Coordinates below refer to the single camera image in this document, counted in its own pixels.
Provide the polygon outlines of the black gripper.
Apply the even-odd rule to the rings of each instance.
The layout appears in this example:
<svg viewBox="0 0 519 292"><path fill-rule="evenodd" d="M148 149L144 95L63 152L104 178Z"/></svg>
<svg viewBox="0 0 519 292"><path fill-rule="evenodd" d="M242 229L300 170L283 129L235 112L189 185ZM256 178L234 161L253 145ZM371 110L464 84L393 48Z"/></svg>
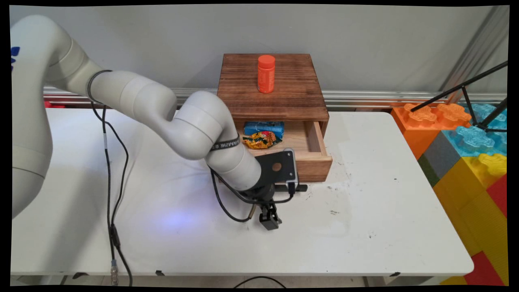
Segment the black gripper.
<svg viewBox="0 0 519 292"><path fill-rule="evenodd" d="M261 207L261 214L258 220L269 231L278 229L279 225L282 224L275 205L280 202L273 199L276 186L276 184L264 185L242 192L242 198L245 203L258 204Z"/></svg>

